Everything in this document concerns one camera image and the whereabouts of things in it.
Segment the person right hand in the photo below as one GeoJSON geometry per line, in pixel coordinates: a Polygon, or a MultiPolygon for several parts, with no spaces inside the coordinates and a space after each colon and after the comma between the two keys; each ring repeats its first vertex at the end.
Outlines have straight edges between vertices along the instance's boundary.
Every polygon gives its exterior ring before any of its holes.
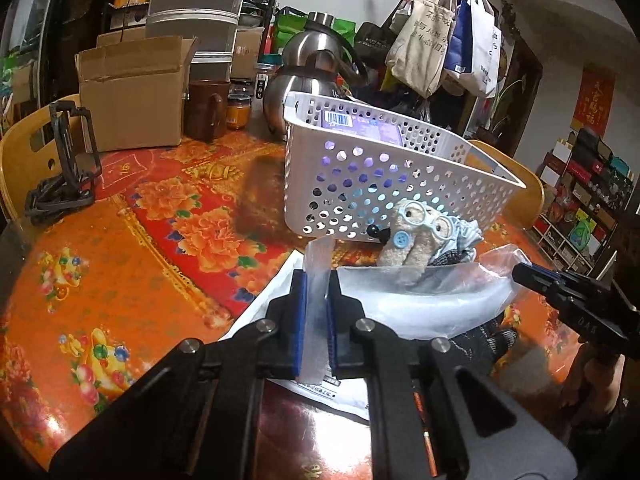
{"type": "Polygon", "coordinates": [[[580,348],[561,391],[561,408],[578,425],[612,413],[620,395],[625,357],[580,341],[580,348]]]}

